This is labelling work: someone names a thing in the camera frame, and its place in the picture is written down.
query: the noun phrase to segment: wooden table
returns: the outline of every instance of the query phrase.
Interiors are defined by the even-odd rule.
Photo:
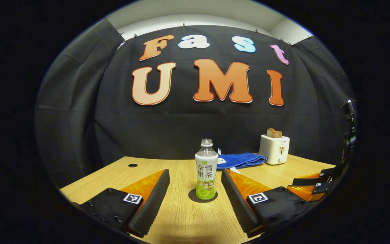
[[[196,185],[195,160],[161,160],[123,157],[84,178],[61,189],[73,202],[82,204],[107,187],[121,189],[150,174],[169,169],[167,194],[148,235],[139,238],[152,244],[190,244],[200,240],[208,244],[237,244],[248,239],[234,214],[221,184],[221,171],[216,172],[218,197],[209,203],[197,203],[188,193]],[[288,155],[281,165],[263,165],[241,168],[239,171],[270,188],[287,187],[294,177],[318,173],[334,165]]]

